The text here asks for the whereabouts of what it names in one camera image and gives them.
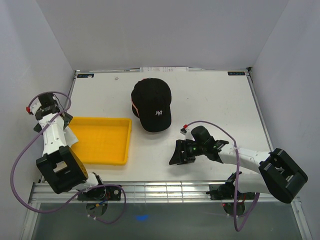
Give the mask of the pink baseball cap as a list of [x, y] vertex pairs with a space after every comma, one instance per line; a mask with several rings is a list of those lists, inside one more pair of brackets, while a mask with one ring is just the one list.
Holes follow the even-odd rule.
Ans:
[[132, 106], [132, 112], [133, 112], [133, 114], [134, 114], [137, 118], [139, 118], [139, 117], [140, 117], [140, 115], [139, 115], [139, 110], [138, 110], [138, 108], [136, 107], [136, 105], [134, 104], [134, 102], [133, 102], [132, 99], [131, 99], [131, 106]]

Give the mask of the black NY baseball cap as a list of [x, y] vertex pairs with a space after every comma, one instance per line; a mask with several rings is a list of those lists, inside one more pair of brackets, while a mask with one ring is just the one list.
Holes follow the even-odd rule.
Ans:
[[158, 133], [171, 126], [172, 93], [162, 79], [144, 78], [138, 81], [131, 92], [131, 100], [138, 108], [138, 119], [147, 132]]

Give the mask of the white NY baseball cap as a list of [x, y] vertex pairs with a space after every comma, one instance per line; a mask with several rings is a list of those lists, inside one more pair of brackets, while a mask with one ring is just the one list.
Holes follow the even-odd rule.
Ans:
[[69, 126], [67, 126], [64, 129], [64, 138], [65, 138], [66, 144], [70, 148], [72, 147], [72, 145], [79, 142], [78, 138], [76, 137], [76, 135], [74, 134], [74, 132], [71, 130], [71, 128]]

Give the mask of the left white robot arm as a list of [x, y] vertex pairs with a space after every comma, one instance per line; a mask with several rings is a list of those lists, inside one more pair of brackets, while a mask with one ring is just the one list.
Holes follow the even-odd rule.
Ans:
[[88, 193], [100, 200], [106, 195], [106, 187], [96, 173], [88, 173], [76, 153], [71, 149], [79, 140], [69, 127], [73, 116], [61, 113], [59, 100], [54, 93], [42, 93], [39, 102], [31, 107], [37, 120], [34, 131], [43, 136], [42, 157], [36, 166], [53, 191], [57, 194], [72, 189]]

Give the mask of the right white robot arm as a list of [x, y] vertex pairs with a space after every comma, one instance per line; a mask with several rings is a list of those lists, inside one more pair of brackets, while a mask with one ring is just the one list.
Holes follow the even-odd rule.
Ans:
[[252, 171], [242, 173], [236, 169], [224, 186], [214, 190], [219, 199], [237, 199], [246, 193], [270, 194], [289, 204], [307, 183], [308, 176], [281, 148], [274, 151], [254, 151], [237, 148], [226, 140], [216, 140], [202, 125], [190, 132], [191, 139], [178, 139], [169, 161], [170, 165], [194, 163], [198, 156], [210, 161], [239, 166]]

